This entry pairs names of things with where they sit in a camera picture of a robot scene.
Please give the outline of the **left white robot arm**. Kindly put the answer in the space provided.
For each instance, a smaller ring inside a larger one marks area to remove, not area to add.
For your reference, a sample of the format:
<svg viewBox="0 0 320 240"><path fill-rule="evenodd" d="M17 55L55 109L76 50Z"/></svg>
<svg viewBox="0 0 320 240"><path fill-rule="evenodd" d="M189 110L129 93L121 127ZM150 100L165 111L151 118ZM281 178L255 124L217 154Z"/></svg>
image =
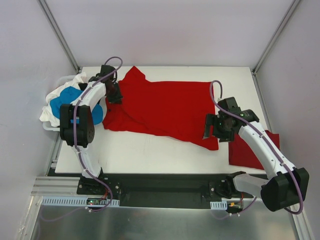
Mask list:
<svg viewBox="0 0 320 240"><path fill-rule="evenodd" d="M91 178L88 188L96 195L105 191L106 182L99 178L102 167L90 146L95 137L92 111L103 97L110 104L122 103L123 95L117 82L118 70L111 65L102 65L100 72L90 78L84 91L59 109L60 137L75 152L82 166L82 176Z"/></svg>

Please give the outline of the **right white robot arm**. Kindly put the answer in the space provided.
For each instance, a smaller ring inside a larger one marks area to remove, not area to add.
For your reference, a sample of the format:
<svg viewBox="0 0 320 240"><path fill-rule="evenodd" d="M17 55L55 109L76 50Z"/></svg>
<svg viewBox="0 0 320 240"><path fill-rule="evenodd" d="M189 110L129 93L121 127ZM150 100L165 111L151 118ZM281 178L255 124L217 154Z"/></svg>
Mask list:
<svg viewBox="0 0 320 240"><path fill-rule="evenodd" d="M305 168L297 168L270 139L259 118L251 110L241 110L234 97L221 99L214 105L217 114L205 117L205 139L213 136L219 142L231 143L239 136L252 150L267 178L262 179L238 171L227 175L220 190L227 198L242 192L262 199L272 212L286 210L299 215L304 208L310 175Z"/></svg>

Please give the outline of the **bright red t shirt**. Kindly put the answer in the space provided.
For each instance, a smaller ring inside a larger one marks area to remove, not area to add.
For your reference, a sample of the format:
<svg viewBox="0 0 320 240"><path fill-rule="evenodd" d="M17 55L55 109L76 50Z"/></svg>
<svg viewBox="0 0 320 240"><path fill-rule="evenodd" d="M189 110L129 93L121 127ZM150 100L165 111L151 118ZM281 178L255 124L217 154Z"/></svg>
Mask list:
<svg viewBox="0 0 320 240"><path fill-rule="evenodd" d="M219 149L217 138L203 138L206 115L215 112L209 82L151 82L133 66L118 85L122 103L106 103L102 122L106 130L171 137L210 151Z"/></svg>

